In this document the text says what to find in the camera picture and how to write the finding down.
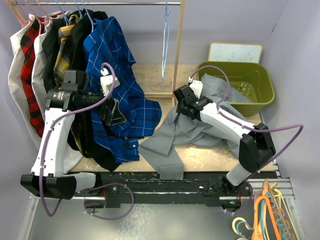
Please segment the grey shirt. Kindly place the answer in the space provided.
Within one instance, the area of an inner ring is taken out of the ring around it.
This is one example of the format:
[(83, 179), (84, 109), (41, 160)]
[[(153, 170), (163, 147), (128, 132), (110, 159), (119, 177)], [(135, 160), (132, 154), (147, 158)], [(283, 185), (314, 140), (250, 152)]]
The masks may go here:
[[(220, 107), (239, 119), (244, 119), (231, 104), (251, 103), (249, 98), (233, 86), (228, 86), (224, 79), (204, 74), (201, 82), (203, 96), (215, 103), (226, 96)], [(181, 180), (184, 177), (184, 164), (175, 146), (183, 145), (205, 148), (228, 146), (235, 157), (239, 156), (239, 144), (230, 136), (210, 124), (177, 115), (176, 108), (172, 108), (154, 134), (138, 146), (138, 152), (157, 171), (160, 179)]]

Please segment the light blue hanger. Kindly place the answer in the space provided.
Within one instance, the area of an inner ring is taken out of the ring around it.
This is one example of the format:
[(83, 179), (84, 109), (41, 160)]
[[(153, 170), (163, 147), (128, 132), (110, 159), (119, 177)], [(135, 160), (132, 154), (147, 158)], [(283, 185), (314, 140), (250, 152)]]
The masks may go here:
[(165, 71), (168, 57), (168, 46), (170, 39), (170, 11), (168, 10), (169, 1), (165, 1), (164, 28), (162, 36), (162, 60), (161, 60), (161, 80), (165, 80)]

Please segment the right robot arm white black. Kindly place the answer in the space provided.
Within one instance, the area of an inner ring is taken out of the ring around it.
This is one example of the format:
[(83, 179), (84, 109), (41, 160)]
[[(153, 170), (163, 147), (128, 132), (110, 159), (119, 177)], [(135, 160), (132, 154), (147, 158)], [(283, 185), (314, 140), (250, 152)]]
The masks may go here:
[(222, 190), (228, 196), (240, 190), (240, 184), (256, 173), (276, 154), (268, 127), (243, 121), (223, 109), (191, 85), (177, 88), (176, 112), (218, 128), (239, 145), (238, 163), (223, 178)]

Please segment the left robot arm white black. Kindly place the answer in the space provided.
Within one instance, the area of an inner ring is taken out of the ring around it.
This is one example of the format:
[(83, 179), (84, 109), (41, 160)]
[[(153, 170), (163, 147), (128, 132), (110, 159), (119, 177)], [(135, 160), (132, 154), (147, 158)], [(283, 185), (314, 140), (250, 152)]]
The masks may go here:
[(108, 123), (116, 116), (117, 104), (111, 100), (111, 94), (119, 81), (111, 67), (101, 69), (100, 73), (101, 93), (85, 92), (89, 83), (86, 72), (67, 70), (63, 82), (46, 94), (44, 132), (39, 152), (30, 173), (20, 178), (21, 186), (33, 195), (69, 200), (82, 190), (91, 196), (98, 196), (103, 191), (103, 184), (94, 173), (67, 174), (72, 161), (81, 157), (80, 152), (68, 146), (75, 115), (98, 108)]

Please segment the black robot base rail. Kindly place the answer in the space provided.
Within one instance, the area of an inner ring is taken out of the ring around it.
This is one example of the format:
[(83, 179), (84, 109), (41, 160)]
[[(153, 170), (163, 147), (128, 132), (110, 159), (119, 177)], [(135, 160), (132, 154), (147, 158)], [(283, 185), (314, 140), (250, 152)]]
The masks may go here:
[(106, 201), (105, 207), (121, 204), (185, 204), (238, 209), (242, 197), (250, 197), (248, 182), (237, 187), (223, 183), (225, 172), (187, 171), (182, 180), (163, 180), (155, 172), (97, 172), (96, 186), (102, 189), (82, 190), (75, 194), (86, 200)]

